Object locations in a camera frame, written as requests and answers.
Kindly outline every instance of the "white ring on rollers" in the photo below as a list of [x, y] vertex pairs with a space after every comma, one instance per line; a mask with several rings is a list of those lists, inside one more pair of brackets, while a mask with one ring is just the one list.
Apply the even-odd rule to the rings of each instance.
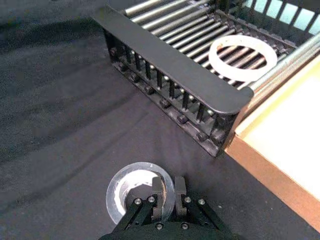
[[[240, 69], [230, 66], [218, 56], [218, 51], [229, 46], [242, 46], [256, 50], [265, 57], [266, 65], [259, 69]], [[254, 82], [277, 65], [277, 54], [274, 49], [262, 40], [251, 36], [229, 35], [215, 40], [209, 51], [209, 62], [214, 70], [222, 76], [238, 82]]]

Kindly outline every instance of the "white ring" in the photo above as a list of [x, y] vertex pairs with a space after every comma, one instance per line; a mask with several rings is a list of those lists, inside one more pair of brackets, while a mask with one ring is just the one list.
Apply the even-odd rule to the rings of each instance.
[[[230, 66], [218, 56], [218, 51], [229, 46], [242, 46], [256, 50], [265, 57], [266, 65], [259, 69], [240, 69]], [[277, 65], [274, 49], [262, 40], [251, 36], [229, 35], [215, 40], [209, 51], [209, 62], [214, 70], [224, 77], [238, 82], [254, 82]]]
[[174, 183], [169, 174], [161, 167], [150, 162], [136, 162], [125, 166], [111, 179], [105, 194], [106, 209], [115, 224], [126, 213], [126, 197], [131, 189], [141, 185], [152, 186], [152, 179], [161, 177], [162, 221], [168, 220], [175, 208]]

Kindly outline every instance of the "light blue panel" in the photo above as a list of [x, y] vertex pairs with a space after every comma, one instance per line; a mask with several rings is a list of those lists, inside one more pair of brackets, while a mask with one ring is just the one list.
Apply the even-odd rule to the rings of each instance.
[[284, 11], [280, 17], [280, 21], [289, 24], [294, 17], [298, 7], [292, 4], [287, 4]]
[[282, 1], [272, 0], [269, 9], [266, 12], [266, 15], [275, 19], [281, 8], [281, 4], [282, 4]]
[[313, 11], [302, 9], [293, 26], [304, 31], [314, 14]]
[[[253, 0], [248, 0], [246, 2], [246, 6], [247, 7], [251, 7]], [[270, 7], [266, 13], [267, 16], [271, 17], [271, 18], [276, 18], [281, 5], [282, 5], [281, 0], [272, 0]], [[254, 7], [254, 10], [262, 13], [264, 10], [264, 7], [266, 6], [267, 0], [257, 0], [256, 5]], [[297, 11], [298, 7], [292, 4], [287, 3], [283, 13], [281, 15], [280, 21], [284, 22], [286, 24], [289, 24], [292, 20], [292, 18], [294, 17], [296, 11]], [[297, 20], [295, 21], [294, 27], [301, 29], [301, 30], [305, 30], [309, 21], [311, 20], [311, 18], [313, 17], [314, 12], [307, 10], [307, 9], [302, 9], [300, 12], [300, 15], [298, 16]], [[316, 21], [314, 22], [312, 28], [310, 29], [309, 33], [315, 35], [320, 31], [320, 16], [318, 16], [318, 18], [316, 19]]]
[[267, 4], [267, 0], [259, 0], [255, 5], [254, 10], [256, 10], [259, 13], [262, 13], [264, 11], [266, 4]]
[[316, 18], [312, 28], [310, 29], [309, 33], [315, 35], [320, 31], [320, 15]]

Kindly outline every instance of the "black tablecloth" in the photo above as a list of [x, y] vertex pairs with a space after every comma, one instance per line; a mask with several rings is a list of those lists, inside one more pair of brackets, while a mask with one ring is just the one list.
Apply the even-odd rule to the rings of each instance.
[[0, 239], [111, 232], [109, 181], [135, 162], [184, 176], [191, 197], [206, 197], [249, 240], [320, 239], [233, 159], [208, 155], [111, 66], [102, 31], [88, 18], [105, 1], [7, 4], [0, 18]]

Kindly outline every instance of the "cardboard edge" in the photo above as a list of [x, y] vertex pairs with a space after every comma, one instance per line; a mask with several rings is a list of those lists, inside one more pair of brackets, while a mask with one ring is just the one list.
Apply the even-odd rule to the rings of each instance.
[[320, 233], [320, 201], [238, 135], [234, 136], [225, 152]]

